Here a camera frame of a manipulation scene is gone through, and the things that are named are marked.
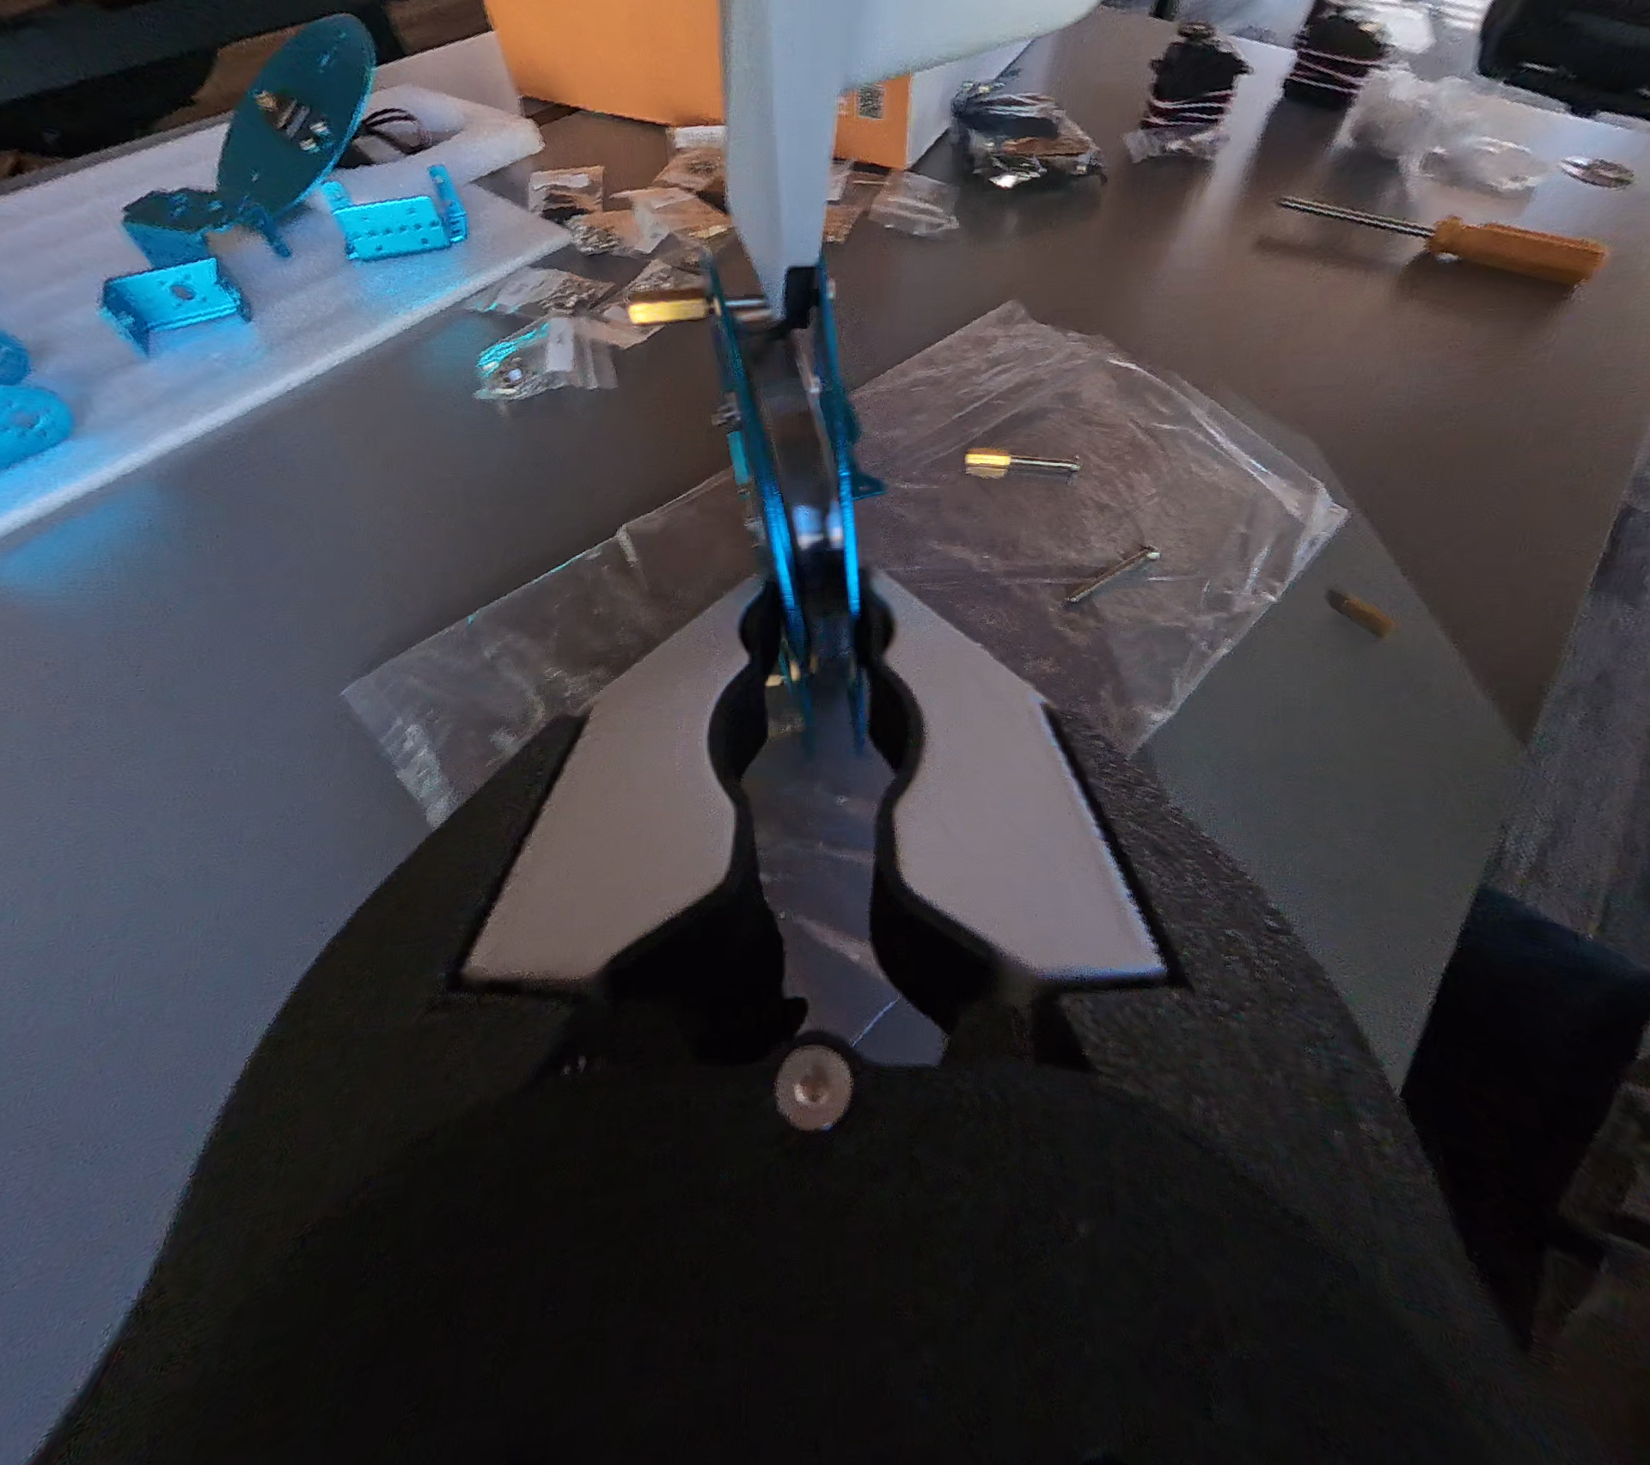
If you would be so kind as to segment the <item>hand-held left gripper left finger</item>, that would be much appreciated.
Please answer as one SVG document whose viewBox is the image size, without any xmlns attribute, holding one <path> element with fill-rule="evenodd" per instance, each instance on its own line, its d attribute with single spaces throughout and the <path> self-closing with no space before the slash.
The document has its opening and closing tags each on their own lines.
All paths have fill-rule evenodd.
<svg viewBox="0 0 1650 1465">
<path fill-rule="evenodd" d="M 752 576 L 594 697 L 462 960 L 467 987 L 780 970 L 743 788 L 776 647 Z"/>
</svg>

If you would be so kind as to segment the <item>yellow-handled screwdriver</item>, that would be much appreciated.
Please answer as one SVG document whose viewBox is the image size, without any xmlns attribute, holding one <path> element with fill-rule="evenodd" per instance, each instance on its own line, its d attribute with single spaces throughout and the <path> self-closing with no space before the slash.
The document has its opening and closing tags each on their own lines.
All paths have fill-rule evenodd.
<svg viewBox="0 0 1650 1465">
<path fill-rule="evenodd" d="M 1469 222 L 1440 217 L 1433 222 L 1385 217 L 1283 196 L 1278 208 L 1371 231 L 1417 239 L 1434 260 L 1453 260 L 1498 274 L 1551 284 L 1565 291 L 1593 281 L 1605 267 L 1608 248 L 1594 239 L 1550 234 L 1503 222 Z"/>
</svg>

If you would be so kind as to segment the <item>blue metal turntable assembly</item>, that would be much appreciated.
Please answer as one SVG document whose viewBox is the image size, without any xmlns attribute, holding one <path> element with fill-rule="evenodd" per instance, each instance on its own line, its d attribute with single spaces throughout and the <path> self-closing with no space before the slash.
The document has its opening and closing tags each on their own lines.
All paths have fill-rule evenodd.
<svg viewBox="0 0 1650 1465">
<path fill-rule="evenodd" d="M 719 423 L 766 583 L 778 648 L 804 667 L 792 698 L 804 726 L 840 707 L 862 746 L 869 733 L 867 602 L 857 506 L 883 485 L 857 461 L 860 427 L 840 368 L 826 263 L 816 262 L 807 322 L 774 323 L 764 299 L 731 298 L 709 267 Z"/>
</svg>

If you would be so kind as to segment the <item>teal round plate with servo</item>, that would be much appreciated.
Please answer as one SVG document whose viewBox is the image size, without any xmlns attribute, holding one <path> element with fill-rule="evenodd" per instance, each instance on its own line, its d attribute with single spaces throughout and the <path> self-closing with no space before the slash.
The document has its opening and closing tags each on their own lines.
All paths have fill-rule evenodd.
<svg viewBox="0 0 1650 1465">
<path fill-rule="evenodd" d="M 372 36 L 355 16 L 303 26 L 236 103 L 216 160 L 216 196 L 274 219 L 293 212 L 352 145 L 376 69 Z"/>
</svg>

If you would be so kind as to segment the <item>crumpled clear plastic wrap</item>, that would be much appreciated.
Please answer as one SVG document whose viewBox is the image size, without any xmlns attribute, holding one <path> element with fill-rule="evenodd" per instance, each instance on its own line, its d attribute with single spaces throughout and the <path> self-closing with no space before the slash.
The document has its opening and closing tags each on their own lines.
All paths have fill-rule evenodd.
<svg viewBox="0 0 1650 1465">
<path fill-rule="evenodd" d="M 1402 66 L 1374 71 L 1343 126 L 1347 143 L 1395 165 L 1489 195 L 1524 195 L 1555 167 L 1536 152 L 1539 110 L 1464 78 L 1424 79 Z"/>
</svg>

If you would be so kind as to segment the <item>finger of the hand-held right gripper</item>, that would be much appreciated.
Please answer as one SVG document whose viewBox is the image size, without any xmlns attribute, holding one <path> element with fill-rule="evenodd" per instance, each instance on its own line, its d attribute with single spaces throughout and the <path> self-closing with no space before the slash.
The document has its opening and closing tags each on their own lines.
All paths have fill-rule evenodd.
<svg viewBox="0 0 1650 1465">
<path fill-rule="evenodd" d="M 774 323 L 807 322 L 848 0 L 718 0 L 725 196 Z"/>
</svg>

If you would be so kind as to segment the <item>white foam sheet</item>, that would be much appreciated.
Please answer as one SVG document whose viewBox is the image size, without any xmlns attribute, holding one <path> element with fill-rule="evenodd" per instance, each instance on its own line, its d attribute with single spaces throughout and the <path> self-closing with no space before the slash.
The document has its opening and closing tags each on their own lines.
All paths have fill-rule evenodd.
<svg viewBox="0 0 1650 1465">
<path fill-rule="evenodd" d="M 216 127 L 178 134 L 78 170 L 34 176 L 3 195 L 3 330 L 27 349 L 28 380 L 68 404 L 73 422 L 66 442 L 3 471 L 3 535 L 193 444 L 566 243 L 558 225 L 463 182 L 463 243 L 353 262 L 333 217 L 305 203 L 283 229 L 290 258 L 254 234 L 218 251 L 248 303 L 248 320 L 161 334 L 140 353 L 101 313 L 104 281 L 142 267 L 121 229 L 121 208 L 150 189 L 204 184 L 219 134 Z"/>
</svg>

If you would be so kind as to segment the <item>teal folded metal bracket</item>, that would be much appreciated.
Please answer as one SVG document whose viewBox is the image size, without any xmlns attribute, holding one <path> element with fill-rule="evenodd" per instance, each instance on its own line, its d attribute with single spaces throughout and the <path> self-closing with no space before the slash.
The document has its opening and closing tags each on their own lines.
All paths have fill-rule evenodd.
<svg viewBox="0 0 1650 1465">
<path fill-rule="evenodd" d="M 150 267 L 212 258 L 211 236 L 235 229 L 257 234 L 278 258 L 291 258 L 276 217 L 243 193 L 224 198 L 195 188 L 150 191 L 126 203 L 120 219 Z"/>
</svg>

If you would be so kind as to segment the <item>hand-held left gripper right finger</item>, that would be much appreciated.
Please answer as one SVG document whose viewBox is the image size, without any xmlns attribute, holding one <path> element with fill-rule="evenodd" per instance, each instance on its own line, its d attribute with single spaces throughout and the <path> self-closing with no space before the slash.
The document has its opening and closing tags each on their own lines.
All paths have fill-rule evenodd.
<svg viewBox="0 0 1650 1465">
<path fill-rule="evenodd" d="M 890 898 L 1001 989 L 1165 984 L 1144 903 L 1043 695 L 883 573 L 867 612 L 883 623 Z"/>
</svg>

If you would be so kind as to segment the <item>large clear plastic bag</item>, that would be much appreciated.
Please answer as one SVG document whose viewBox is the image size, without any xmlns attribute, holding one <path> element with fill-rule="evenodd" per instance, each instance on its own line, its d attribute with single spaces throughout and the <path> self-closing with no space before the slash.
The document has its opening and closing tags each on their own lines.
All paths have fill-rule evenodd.
<svg viewBox="0 0 1650 1465">
<path fill-rule="evenodd" d="M 1001 989 L 979 958 L 912 918 L 879 858 L 883 796 L 893 772 L 881 733 L 891 717 L 874 685 L 881 619 L 867 612 L 876 573 L 893 578 L 1020 679 L 1051 676 L 1056 642 L 1111 657 L 1092 698 L 1122 705 L 1137 748 L 1256 623 L 1343 513 L 1225 408 L 1163 382 L 1101 341 L 1034 322 L 1006 303 L 862 389 L 871 459 L 884 492 L 871 499 L 864 571 L 867 745 L 886 767 L 872 820 L 869 970 L 950 1035 L 979 1003 L 1037 1016 L 1070 994 L 1153 989 L 1177 977 L 1166 920 L 1125 857 L 1099 784 L 1082 774 L 1073 734 L 1044 698 L 1061 750 L 1103 815 L 1128 886 L 1165 953 L 1165 984 L 1111 989 Z M 969 449 L 1070 459 L 1072 478 L 1013 470 L 969 478 Z M 1065 609 L 1061 597 L 1127 550 L 1159 559 Z M 358 908 L 448 948 L 432 963 L 446 996 L 549 1001 L 656 1001 L 685 1018 L 718 1056 L 797 1018 L 780 970 L 737 970 L 713 985 L 699 970 L 654 967 L 615 989 L 472 989 L 462 960 L 494 901 L 596 698 L 692 618 L 755 576 L 728 471 L 625 523 L 599 544 L 362 678 L 345 697 L 388 753 L 401 786 L 434 824 L 420 846 Z M 752 817 L 755 860 L 759 843 Z"/>
</svg>

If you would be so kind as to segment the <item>blue perforated metal bracket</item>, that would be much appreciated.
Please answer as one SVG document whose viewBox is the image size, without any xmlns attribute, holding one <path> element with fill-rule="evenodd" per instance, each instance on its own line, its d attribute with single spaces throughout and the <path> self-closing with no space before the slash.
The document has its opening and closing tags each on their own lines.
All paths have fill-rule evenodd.
<svg viewBox="0 0 1650 1465">
<path fill-rule="evenodd" d="M 319 198 L 333 217 L 346 260 L 355 263 L 453 250 L 467 239 L 468 217 L 443 165 L 425 169 L 427 191 L 374 201 L 352 200 L 333 179 Z"/>
</svg>

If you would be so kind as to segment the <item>white foam block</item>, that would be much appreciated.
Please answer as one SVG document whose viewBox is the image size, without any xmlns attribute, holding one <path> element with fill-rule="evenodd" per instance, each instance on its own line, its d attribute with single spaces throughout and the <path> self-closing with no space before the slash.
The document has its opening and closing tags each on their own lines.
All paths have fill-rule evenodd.
<svg viewBox="0 0 1650 1465">
<path fill-rule="evenodd" d="M 542 152 L 523 115 L 417 86 L 374 91 L 334 176 L 372 198 L 424 189 L 429 165 L 453 182 L 493 176 Z"/>
</svg>

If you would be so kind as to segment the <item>dark shiny component bag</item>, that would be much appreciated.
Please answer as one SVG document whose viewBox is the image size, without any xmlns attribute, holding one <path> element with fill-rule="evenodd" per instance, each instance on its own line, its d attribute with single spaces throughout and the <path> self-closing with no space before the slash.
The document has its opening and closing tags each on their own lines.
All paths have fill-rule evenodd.
<svg viewBox="0 0 1650 1465">
<path fill-rule="evenodd" d="M 1098 145 L 1044 93 L 1010 78 L 965 83 L 951 97 L 951 134 L 969 177 L 1000 191 L 1103 182 Z"/>
</svg>

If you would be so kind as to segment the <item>small blue angled bracket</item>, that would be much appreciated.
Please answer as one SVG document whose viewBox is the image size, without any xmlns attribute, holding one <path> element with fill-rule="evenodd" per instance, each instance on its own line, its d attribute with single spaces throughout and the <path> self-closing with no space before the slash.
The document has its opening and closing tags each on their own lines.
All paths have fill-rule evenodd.
<svg viewBox="0 0 1650 1465">
<path fill-rule="evenodd" d="M 183 329 L 224 320 L 248 323 L 250 303 L 216 256 L 149 267 L 108 279 L 97 310 L 140 354 Z"/>
</svg>

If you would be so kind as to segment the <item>pile of small hardware bags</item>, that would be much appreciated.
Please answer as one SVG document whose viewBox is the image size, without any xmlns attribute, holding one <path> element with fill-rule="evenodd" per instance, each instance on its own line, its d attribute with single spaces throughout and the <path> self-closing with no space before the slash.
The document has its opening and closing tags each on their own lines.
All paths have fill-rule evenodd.
<svg viewBox="0 0 1650 1465">
<path fill-rule="evenodd" d="M 529 265 L 475 301 L 513 329 L 474 365 L 472 397 L 494 406 L 554 391 L 608 389 L 618 353 L 666 325 L 639 329 L 627 303 L 652 294 L 709 296 L 711 256 L 733 239 L 726 210 L 726 155 L 719 127 L 670 131 L 663 169 L 645 186 L 599 203 L 599 169 L 535 174 L 529 207 L 561 225 L 587 262 L 632 262 L 611 282 L 573 267 Z"/>
</svg>

